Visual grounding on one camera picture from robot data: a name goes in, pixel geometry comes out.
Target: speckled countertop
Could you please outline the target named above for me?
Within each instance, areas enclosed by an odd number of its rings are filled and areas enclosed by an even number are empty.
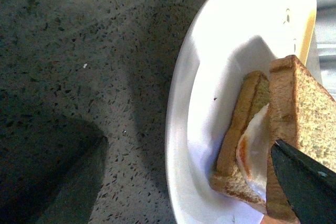
[[[0,0],[1,223],[174,223],[165,113],[205,0]]]

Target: sandwich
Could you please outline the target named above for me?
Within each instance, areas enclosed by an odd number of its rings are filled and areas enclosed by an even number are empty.
[[[336,102],[294,55],[272,61],[269,72],[269,81],[259,71],[246,76],[210,185],[283,223],[299,223],[270,149],[282,139],[336,171]]]

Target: whole wheat bread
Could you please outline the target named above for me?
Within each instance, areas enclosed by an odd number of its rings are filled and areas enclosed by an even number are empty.
[[[264,214],[266,213],[265,201],[244,180],[238,168],[236,149],[248,123],[267,103],[269,103],[267,77],[261,71],[249,73],[244,79],[230,128],[224,137],[216,172],[210,179],[210,185],[214,190],[248,203]]]
[[[336,102],[300,60],[292,55],[274,60],[270,67],[270,148],[276,139],[336,170]],[[267,214],[298,222],[287,202],[268,156]]]

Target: fried egg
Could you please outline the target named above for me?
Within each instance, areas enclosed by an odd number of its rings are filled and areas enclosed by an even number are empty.
[[[249,187],[266,200],[267,155],[270,142],[268,105],[252,118],[238,142],[236,157]]]

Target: toast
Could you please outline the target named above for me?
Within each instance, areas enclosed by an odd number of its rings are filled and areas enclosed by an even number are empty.
[[[210,186],[215,191],[248,203],[262,213],[266,213],[265,201],[244,180],[238,168],[236,148],[248,123],[269,103],[269,99],[269,82],[265,74],[261,71],[249,73],[242,85],[230,128],[224,137],[216,172],[210,178]]]
[[[336,102],[328,91],[292,55],[271,63],[270,93],[269,147],[282,139],[336,171]],[[298,222],[278,183],[270,152],[266,208],[272,218]]]

